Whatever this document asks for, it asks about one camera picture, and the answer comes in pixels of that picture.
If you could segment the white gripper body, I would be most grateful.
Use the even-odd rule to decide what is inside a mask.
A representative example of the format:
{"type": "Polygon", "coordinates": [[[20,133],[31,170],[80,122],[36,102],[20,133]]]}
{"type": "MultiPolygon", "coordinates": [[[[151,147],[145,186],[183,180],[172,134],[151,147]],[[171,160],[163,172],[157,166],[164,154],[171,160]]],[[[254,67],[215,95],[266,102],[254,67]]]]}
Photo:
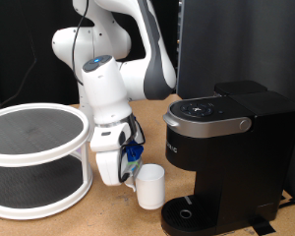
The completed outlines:
{"type": "Polygon", "coordinates": [[[103,151],[96,154],[96,164],[103,183],[107,186],[119,186],[121,153],[119,150],[103,151]]]}

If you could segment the metallic gripper finger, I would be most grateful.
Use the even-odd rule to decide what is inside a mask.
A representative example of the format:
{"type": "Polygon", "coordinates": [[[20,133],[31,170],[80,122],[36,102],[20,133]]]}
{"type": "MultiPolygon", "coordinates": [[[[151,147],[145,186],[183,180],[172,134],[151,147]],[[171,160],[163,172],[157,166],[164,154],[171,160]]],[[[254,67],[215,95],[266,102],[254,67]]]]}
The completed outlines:
{"type": "Polygon", "coordinates": [[[129,188],[131,188],[133,191],[136,191],[136,183],[135,178],[133,176],[130,176],[126,181],[125,185],[129,188]]]}

